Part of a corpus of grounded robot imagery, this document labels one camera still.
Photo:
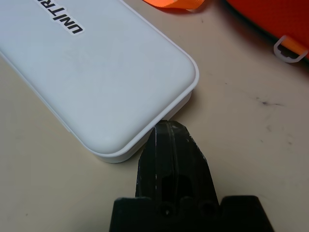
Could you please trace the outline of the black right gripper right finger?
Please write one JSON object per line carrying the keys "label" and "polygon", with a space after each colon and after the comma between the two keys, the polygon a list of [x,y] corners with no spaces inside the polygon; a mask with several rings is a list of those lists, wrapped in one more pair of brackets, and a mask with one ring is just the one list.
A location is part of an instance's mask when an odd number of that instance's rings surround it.
{"label": "black right gripper right finger", "polygon": [[187,128],[170,121],[179,199],[190,197],[197,204],[218,205],[208,162]]}

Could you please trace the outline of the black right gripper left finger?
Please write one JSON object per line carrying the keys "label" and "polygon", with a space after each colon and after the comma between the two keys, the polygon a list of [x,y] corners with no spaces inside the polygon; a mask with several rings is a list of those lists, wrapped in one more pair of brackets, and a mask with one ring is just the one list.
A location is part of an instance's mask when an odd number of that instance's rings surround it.
{"label": "black right gripper left finger", "polygon": [[176,202],[174,133],[170,121],[157,123],[138,162],[136,197],[147,197],[157,205]]}

